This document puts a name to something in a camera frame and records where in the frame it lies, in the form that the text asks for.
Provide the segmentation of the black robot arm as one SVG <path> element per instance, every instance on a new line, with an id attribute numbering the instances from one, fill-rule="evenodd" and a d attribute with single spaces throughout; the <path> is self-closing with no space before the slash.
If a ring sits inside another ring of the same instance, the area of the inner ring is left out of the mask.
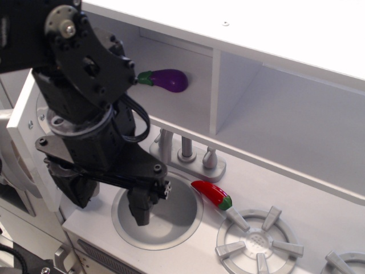
<path id="1" fill-rule="evenodd" d="M 91 26 L 81 1 L 2 1 L 1 72 L 30 69 L 48 106 L 51 136 L 35 142 L 57 187 L 77 206 L 98 183 L 125 188 L 137 225 L 171 190 L 165 164 L 139 143 L 134 114 L 147 112 L 127 94 L 137 83 L 123 44 Z"/>

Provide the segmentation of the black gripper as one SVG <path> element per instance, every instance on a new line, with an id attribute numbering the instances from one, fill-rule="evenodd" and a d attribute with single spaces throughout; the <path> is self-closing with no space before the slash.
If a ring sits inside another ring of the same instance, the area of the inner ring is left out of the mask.
<path id="1" fill-rule="evenodd" d="M 145 152 L 135 136 L 132 114 L 107 114 L 90 124 L 50 120 L 52 135 L 35 142 L 48 159 L 56 186 L 85 208 L 98 182 L 128 189 L 129 210 L 138 226 L 149 224 L 152 207 L 166 199 L 171 184 L 165 164 Z"/>

